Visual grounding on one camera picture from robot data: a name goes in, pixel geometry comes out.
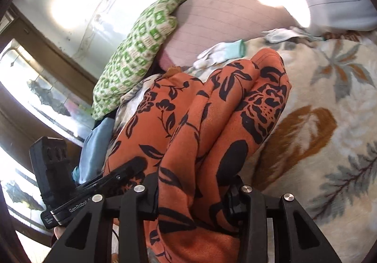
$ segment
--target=metal screw head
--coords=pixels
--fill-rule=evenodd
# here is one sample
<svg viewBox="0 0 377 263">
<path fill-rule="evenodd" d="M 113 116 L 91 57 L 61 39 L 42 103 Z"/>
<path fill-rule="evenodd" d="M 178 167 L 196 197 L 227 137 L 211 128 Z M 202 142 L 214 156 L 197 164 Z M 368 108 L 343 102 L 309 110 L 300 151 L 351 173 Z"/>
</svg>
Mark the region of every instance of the metal screw head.
<svg viewBox="0 0 377 263">
<path fill-rule="evenodd" d="M 141 192 L 144 192 L 145 191 L 145 186 L 142 185 L 142 184 L 139 184 L 139 185 L 136 185 L 133 190 L 136 192 L 136 193 L 141 193 Z"/>
<path fill-rule="evenodd" d="M 93 201 L 93 202 L 100 202 L 102 199 L 103 199 L 103 196 L 102 196 L 101 194 L 95 194 L 95 195 L 92 197 L 92 201 Z"/>
<path fill-rule="evenodd" d="M 244 185 L 241 187 L 241 191 L 244 193 L 251 193 L 253 191 L 253 188 L 250 185 Z"/>
<path fill-rule="evenodd" d="M 284 194 L 284 199 L 286 201 L 293 201 L 293 200 L 295 200 L 295 197 L 292 194 L 286 193 L 286 194 Z"/>
</svg>

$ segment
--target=green and white fabric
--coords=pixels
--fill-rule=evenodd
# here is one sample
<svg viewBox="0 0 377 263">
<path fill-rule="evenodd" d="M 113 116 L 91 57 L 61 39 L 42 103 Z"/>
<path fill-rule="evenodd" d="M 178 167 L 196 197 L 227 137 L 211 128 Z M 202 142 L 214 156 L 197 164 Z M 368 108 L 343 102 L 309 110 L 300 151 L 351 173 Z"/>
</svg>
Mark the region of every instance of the green and white fabric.
<svg viewBox="0 0 377 263">
<path fill-rule="evenodd" d="M 158 0 L 141 13 L 94 87 L 95 120 L 118 107 L 120 97 L 146 74 L 160 46 L 177 27 L 176 17 L 170 14 L 184 1 Z"/>
</svg>

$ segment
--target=gray leaf pattern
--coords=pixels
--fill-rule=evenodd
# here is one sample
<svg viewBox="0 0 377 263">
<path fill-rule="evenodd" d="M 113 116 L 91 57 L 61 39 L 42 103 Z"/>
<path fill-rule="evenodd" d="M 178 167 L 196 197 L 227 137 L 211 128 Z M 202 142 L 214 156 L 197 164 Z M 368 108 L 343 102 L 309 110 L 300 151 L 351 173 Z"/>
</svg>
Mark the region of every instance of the gray leaf pattern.
<svg viewBox="0 0 377 263">
<path fill-rule="evenodd" d="M 312 200 L 309 208 L 317 223 L 327 223 L 344 214 L 346 201 L 353 205 L 354 197 L 368 192 L 377 175 L 377 141 L 367 144 L 367 155 L 349 156 L 349 167 L 338 166 L 338 172 L 326 175 L 328 182 L 321 185 L 324 192 Z"/>
<path fill-rule="evenodd" d="M 343 40 L 336 40 L 334 50 L 330 57 L 322 51 L 322 54 L 328 60 L 329 64 L 327 66 L 319 66 L 315 70 L 310 82 L 310 85 L 313 85 L 319 79 L 329 79 L 335 72 L 334 91 L 336 102 L 350 95 L 352 89 L 352 75 L 358 82 L 375 87 L 367 69 L 359 63 L 354 63 L 360 44 L 355 43 L 355 45 L 345 53 L 342 53 L 343 46 Z"/>
</svg>

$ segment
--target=floral blanket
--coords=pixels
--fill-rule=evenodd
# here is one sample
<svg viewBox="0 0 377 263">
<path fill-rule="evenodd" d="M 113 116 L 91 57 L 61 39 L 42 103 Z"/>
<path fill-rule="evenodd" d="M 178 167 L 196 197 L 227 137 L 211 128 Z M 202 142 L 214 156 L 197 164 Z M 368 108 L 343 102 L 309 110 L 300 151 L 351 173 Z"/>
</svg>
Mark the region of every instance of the floral blanket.
<svg viewBox="0 0 377 263">
<path fill-rule="evenodd" d="M 360 263 L 377 239 L 377 46 L 365 39 L 264 38 L 246 46 L 247 58 L 261 48 L 278 51 L 292 89 L 278 125 L 240 175 L 268 195 L 293 193 L 342 262 Z M 206 81 L 231 61 L 186 72 Z M 132 99 L 123 97 L 115 138 L 153 77 Z"/>
</svg>

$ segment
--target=pink pillow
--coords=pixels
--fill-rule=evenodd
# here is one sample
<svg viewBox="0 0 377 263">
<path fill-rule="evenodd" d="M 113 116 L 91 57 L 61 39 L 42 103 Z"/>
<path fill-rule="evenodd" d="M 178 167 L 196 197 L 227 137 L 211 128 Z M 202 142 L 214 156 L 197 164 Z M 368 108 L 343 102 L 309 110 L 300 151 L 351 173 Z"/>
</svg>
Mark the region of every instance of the pink pillow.
<svg viewBox="0 0 377 263">
<path fill-rule="evenodd" d="M 187 0 L 175 15 L 178 29 L 164 44 L 160 66 L 191 66 L 204 50 L 223 41 L 249 40 L 262 31 L 296 26 L 283 7 L 258 0 Z"/>
</svg>

